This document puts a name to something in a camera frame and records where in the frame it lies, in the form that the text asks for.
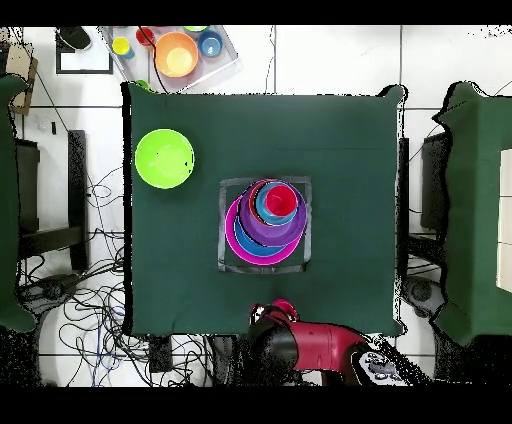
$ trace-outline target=dark green tablecloth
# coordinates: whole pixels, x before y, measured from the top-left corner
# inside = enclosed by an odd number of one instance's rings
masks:
[[[453,142],[446,169],[448,303],[435,323],[466,345],[477,335],[512,335],[512,294],[496,286],[500,156],[512,148],[512,98],[459,83],[447,99],[439,121]]]
[[[8,106],[26,83],[17,75],[0,76],[0,325],[27,332],[36,322],[16,299],[20,201],[13,125]]]
[[[132,158],[157,128],[194,147],[181,186],[148,186],[132,163],[133,333],[242,333],[253,303],[290,300],[304,321],[397,334],[395,176],[401,87],[378,97],[163,95],[129,84]],[[305,272],[219,272],[219,183],[309,176]]]

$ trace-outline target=floor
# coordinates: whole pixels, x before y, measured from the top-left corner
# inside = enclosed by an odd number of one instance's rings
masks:
[[[450,84],[470,80],[489,95],[512,95],[511,26],[225,26],[242,69],[209,92],[277,94],[364,94],[375,95],[391,84],[408,90],[405,103],[405,136],[410,140],[411,157],[423,139],[440,130],[432,121],[441,108]],[[96,235],[91,243],[91,263],[112,257],[123,241],[122,164],[122,77],[113,75],[56,75],[55,38],[52,28],[24,28],[25,42],[33,43],[39,75],[68,129],[82,129],[87,135],[87,166],[99,207],[89,210],[91,236],[103,228],[109,237]],[[314,52],[314,59],[309,57]],[[56,123],[52,134],[51,123]],[[36,77],[32,107],[26,117],[15,116],[18,137],[39,143],[38,211],[41,229],[67,225],[67,135],[41,81]],[[410,208],[421,211],[421,159],[410,163]],[[419,215],[411,212],[410,231],[422,232]],[[67,251],[45,254],[45,263],[33,275],[44,276],[70,270]],[[28,269],[40,263],[28,261]],[[83,283],[86,288],[114,286],[121,275],[105,273]],[[80,295],[88,299],[87,293]],[[97,365],[100,334],[96,317],[67,305],[52,310],[44,321],[40,339],[40,366],[43,378],[59,386],[147,386],[147,361],[122,354],[101,358]],[[404,334],[391,340],[398,350],[427,374],[434,369],[432,330],[425,319],[401,303]],[[202,343],[202,338],[193,336]],[[176,353],[185,360],[190,350],[205,361],[204,351],[188,336],[176,336]],[[143,353],[145,343],[127,341]],[[78,350],[87,352],[87,364]],[[189,364],[191,381],[201,384],[199,361]],[[153,375],[153,380],[172,381],[179,375]],[[312,381],[318,375],[310,374]]]

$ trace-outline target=cable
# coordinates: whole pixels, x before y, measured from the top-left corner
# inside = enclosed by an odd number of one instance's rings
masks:
[[[272,25],[270,27],[270,34],[268,36],[269,40],[270,40],[270,43],[272,44],[272,46],[274,46],[274,50],[273,50],[273,54],[272,54],[272,58],[270,59],[269,63],[268,63],[268,69],[267,69],[267,77],[265,78],[265,92],[263,94],[267,94],[267,89],[268,89],[268,76],[270,74],[270,65],[272,64],[272,62],[275,60],[275,47],[276,45],[274,44],[274,42],[272,41],[272,31],[275,32],[275,25]]]
[[[165,94],[170,94],[167,89],[164,87],[164,84],[162,83],[162,80],[160,79],[160,75],[158,74],[158,70],[156,69],[156,46],[155,44],[148,38],[148,36],[146,35],[146,33],[142,30],[142,27],[137,25],[137,28],[140,29],[140,31],[142,32],[142,35],[144,35],[144,38],[146,40],[148,40],[148,42],[151,44],[151,46],[153,46],[153,68],[155,69],[155,74],[156,74],[156,77],[158,78],[158,82],[160,83],[160,86],[162,87],[162,89],[165,91]]]

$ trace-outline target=black cable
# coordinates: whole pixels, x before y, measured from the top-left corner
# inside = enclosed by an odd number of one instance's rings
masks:
[[[148,36],[146,35],[146,33],[144,31],[142,31],[142,27],[141,26],[138,26],[137,25],[137,28],[140,29],[140,31],[142,32],[142,35],[144,35],[144,38],[146,40],[148,40],[148,42],[153,46],[153,68],[155,69],[155,74],[156,74],[156,77],[158,78],[158,82],[160,83],[160,86],[162,87],[162,89],[165,91],[165,94],[169,94],[169,92],[167,91],[167,89],[164,87],[164,84],[162,83],[162,80],[160,79],[160,75],[158,74],[158,69],[156,69],[156,46],[155,44],[148,38]]]

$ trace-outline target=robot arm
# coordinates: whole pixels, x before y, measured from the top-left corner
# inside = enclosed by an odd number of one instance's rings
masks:
[[[320,370],[329,385],[408,385],[395,364],[373,350],[362,334],[343,326],[300,322],[291,305],[282,306],[255,305],[251,313],[250,357],[263,378],[275,382],[292,371]],[[413,366],[401,365],[405,371]],[[411,372],[420,374],[418,369]],[[420,377],[415,383],[430,382],[424,374]]]

